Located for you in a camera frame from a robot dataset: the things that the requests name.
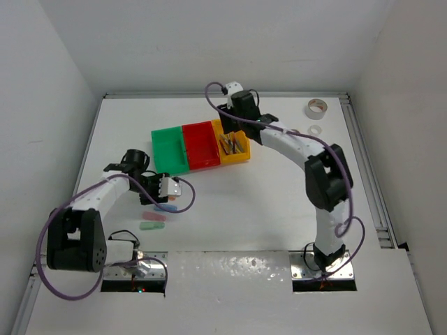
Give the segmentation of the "blue eraser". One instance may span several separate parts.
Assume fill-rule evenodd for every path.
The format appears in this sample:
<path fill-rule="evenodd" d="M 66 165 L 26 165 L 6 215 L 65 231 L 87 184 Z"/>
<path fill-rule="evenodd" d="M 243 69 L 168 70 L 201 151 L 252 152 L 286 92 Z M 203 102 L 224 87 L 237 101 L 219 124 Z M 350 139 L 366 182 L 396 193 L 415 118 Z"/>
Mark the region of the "blue eraser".
<path fill-rule="evenodd" d="M 177 209 L 177 207 L 175 205 L 168 204 L 168 203 L 163 203 L 163 204 L 160 204 L 159 206 L 154 206 L 154 210 L 155 211 L 168 212 L 168 213 L 176 213 L 176 212 L 178 212 L 178 209 Z"/>

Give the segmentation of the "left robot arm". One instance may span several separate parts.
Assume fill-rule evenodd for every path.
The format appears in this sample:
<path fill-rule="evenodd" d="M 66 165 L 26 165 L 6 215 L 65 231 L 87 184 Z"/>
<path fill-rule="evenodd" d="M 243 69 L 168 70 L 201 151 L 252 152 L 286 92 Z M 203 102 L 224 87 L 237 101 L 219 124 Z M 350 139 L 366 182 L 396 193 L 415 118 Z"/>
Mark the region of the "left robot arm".
<path fill-rule="evenodd" d="M 119 163 L 103 169 L 99 186 L 57 212 L 47 231 L 47 265 L 53 270 L 99 272 L 117 259 L 108 255 L 103 219 L 125 193 L 141 204 L 165 203 L 177 182 L 166 172 L 146 176 L 149 156 L 129 149 Z"/>

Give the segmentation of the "red pen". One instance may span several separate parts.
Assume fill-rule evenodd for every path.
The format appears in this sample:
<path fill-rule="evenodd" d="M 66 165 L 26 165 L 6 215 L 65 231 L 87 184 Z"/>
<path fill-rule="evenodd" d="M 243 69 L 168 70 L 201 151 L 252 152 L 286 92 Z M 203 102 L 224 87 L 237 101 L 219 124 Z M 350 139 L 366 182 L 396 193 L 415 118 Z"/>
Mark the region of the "red pen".
<path fill-rule="evenodd" d="M 229 134 L 231 137 L 231 142 L 233 143 L 233 154 L 237 153 L 237 147 L 236 147 L 236 143 L 234 142 L 233 136 L 231 134 Z"/>
<path fill-rule="evenodd" d="M 224 152 L 226 155 L 228 155 L 228 150 L 227 150 L 227 147 L 226 147 L 226 141 L 225 141 L 223 135 L 220 135 L 220 136 L 219 136 L 219 143 L 220 143 L 220 145 L 221 145 L 221 148 L 223 149 L 223 152 Z"/>

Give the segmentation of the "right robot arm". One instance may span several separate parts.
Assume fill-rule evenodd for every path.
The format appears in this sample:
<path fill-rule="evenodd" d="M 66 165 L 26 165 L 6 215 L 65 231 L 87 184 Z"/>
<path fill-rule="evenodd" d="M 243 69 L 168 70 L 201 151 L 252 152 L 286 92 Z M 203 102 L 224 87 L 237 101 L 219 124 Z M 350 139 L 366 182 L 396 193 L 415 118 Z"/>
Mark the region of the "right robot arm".
<path fill-rule="evenodd" d="M 310 137 L 292 134 L 276 116 L 261 114 L 253 94 L 236 83 L 221 91 L 227 103 L 217 108 L 225 134 L 242 131 L 304 172 L 306 195 L 316 209 L 314 262 L 325 271 L 343 256 L 346 248 L 342 239 L 343 213 L 353 180 L 342 148 L 336 144 L 325 147 Z"/>

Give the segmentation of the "pink eraser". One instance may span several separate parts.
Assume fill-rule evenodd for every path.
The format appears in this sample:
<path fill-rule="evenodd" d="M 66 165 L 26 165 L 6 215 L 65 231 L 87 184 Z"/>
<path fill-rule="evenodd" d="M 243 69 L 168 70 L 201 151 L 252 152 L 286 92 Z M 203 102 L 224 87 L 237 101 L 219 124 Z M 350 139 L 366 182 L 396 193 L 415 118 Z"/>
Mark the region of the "pink eraser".
<path fill-rule="evenodd" d="M 155 212 L 144 211 L 142 213 L 142 220 L 165 222 L 166 216 L 164 216 L 163 214 L 155 213 Z"/>

